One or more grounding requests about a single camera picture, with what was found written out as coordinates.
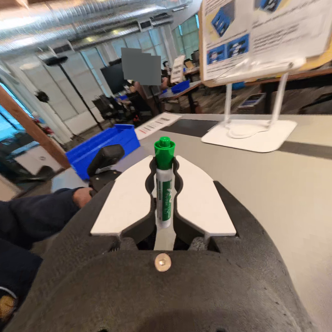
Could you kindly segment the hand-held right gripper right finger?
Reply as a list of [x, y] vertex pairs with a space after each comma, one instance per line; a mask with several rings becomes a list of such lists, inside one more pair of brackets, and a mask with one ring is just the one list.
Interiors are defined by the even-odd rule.
[[174, 159], [174, 230], [178, 237], [235, 236], [213, 179], [181, 156]]

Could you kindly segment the black computer monitor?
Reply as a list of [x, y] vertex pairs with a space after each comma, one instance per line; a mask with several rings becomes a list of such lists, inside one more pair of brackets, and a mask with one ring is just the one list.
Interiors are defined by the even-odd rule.
[[124, 78], [121, 61], [114, 61], [108, 66], [102, 67], [100, 71], [114, 95], [125, 90], [125, 86], [128, 85], [128, 82]]

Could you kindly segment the green marker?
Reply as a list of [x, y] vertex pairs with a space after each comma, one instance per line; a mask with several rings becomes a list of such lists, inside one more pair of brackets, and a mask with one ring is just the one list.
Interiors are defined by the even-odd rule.
[[175, 146], [175, 143], [167, 136], [160, 137], [154, 144], [157, 224], [162, 229], [168, 228], [171, 224]]

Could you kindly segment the small smartphone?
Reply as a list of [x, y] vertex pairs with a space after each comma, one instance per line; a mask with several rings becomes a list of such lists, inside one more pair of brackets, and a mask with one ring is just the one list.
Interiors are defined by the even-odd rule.
[[266, 93], [252, 94], [247, 97], [237, 109], [239, 112], [254, 112], [261, 107], [261, 104], [264, 104], [265, 97]]

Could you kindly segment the silver air duct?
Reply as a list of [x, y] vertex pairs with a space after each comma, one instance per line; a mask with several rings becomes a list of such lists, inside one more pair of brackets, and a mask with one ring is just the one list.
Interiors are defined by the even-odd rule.
[[193, 1], [1, 1], [1, 55], [34, 52], [61, 40], [186, 9]]

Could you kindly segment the person's left forearm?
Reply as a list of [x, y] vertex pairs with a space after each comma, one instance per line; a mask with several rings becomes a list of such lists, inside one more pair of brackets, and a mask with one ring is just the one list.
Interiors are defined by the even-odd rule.
[[74, 202], [79, 189], [64, 188], [50, 194], [1, 201], [1, 245], [29, 250], [34, 242], [60, 232], [80, 210]]

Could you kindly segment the black office chair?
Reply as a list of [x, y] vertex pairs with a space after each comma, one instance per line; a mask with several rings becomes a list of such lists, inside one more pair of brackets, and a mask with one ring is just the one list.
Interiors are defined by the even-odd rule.
[[125, 123], [128, 121], [124, 106], [119, 104], [114, 97], [100, 95], [94, 99], [92, 103], [98, 109], [104, 120], [114, 120], [117, 123]]

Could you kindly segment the small printed table sign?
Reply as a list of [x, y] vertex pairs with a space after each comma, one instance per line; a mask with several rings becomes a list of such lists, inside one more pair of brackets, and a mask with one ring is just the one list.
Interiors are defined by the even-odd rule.
[[173, 61], [173, 66], [171, 70], [170, 83], [178, 84], [183, 81], [184, 77], [184, 60], [185, 55], [180, 55]]

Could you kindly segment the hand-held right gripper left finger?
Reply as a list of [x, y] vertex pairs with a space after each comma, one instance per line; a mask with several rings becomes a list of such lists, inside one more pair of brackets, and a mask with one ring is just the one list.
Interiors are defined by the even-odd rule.
[[148, 237], [155, 229], [155, 158], [131, 166], [114, 182], [91, 229], [93, 236]]

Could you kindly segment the small blue bin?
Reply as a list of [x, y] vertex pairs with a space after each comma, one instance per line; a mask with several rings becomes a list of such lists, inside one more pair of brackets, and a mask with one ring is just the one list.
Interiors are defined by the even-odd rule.
[[186, 81], [182, 81], [174, 86], [171, 87], [171, 92], [173, 94], [178, 94], [181, 93], [183, 91], [185, 91], [186, 89], [190, 88], [190, 80], [186, 80]]

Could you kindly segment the printed paper sheet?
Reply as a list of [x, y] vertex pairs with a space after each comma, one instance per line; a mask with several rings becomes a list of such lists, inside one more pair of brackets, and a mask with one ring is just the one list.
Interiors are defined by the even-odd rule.
[[135, 129], [137, 139], [141, 141], [151, 134], [162, 130], [165, 127], [169, 127], [181, 117], [181, 114], [173, 114], [168, 112], [161, 113]]

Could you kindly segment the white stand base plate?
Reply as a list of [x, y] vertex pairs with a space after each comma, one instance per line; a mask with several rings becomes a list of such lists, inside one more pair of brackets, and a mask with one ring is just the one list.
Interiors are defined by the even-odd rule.
[[[277, 150], [297, 123], [279, 120], [290, 73], [324, 54], [331, 40], [331, 1], [202, 1], [200, 78], [226, 86], [224, 119], [203, 143], [266, 153]], [[267, 120], [231, 119], [232, 84], [281, 75]]]

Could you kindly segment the person's left hand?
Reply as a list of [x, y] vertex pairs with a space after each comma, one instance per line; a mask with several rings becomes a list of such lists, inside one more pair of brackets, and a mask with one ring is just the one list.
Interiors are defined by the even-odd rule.
[[92, 190], [93, 189], [90, 187], [81, 187], [74, 189], [72, 194], [72, 200], [79, 209], [83, 208], [92, 199]]

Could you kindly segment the black floor lamp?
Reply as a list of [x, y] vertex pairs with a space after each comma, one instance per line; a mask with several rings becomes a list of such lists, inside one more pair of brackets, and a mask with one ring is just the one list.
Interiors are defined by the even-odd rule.
[[74, 89], [74, 91], [76, 92], [76, 94], [78, 95], [78, 97], [80, 98], [81, 102], [83, 103], [83, 105], [85, 106], [85, 108], [87, 109], [87, 111], [89, 112], [89, 114], [91, 115], [91, 117], [93, 118], [94, 122], [96, 123], [96, 125], [98, 126], [98, 128], [100, 129], [100, 131], [103, 131], [103, 127], [100, 124], [100, 122], [97, 120], [97, 118], [95, 117], [95, 115], [93, 114], [93, 112], [91, 111], [91, 109], [89, 108], [88, 104], [86, 103], [84, 97], [81, 95], [81, 93], [79, 92], [79, 90], [77, 89], [76, 85], [74, 84], [74, 82], [72, 81], [72, 79], [70, 78], [70, 76], [68, 75], [68, 73], [66, 72], [66, 70], [63, 67], [63, 64], [66, 63], [68, 61], [68, 56], [54, 56], [51, 57], [47, 60], [44, 61], [44, 63], [48, 66], [48, 67], [59, 67], [61, 69], [61, 71], [63, 72], [64, 76], [67, 78], [67, 80], [69, 81], [70, 85], [72, 86], [72, 88]]

